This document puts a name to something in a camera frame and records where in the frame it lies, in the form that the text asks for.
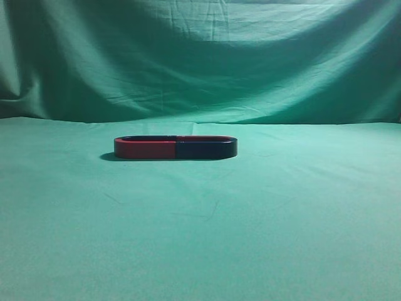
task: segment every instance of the green tablecloth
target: green tablecloth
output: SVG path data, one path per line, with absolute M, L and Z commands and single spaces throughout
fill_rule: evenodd
M 124 161 L 121 135 L 238 138 Z M 0 120 L 0 300 L 401 298 L 401 125 Z

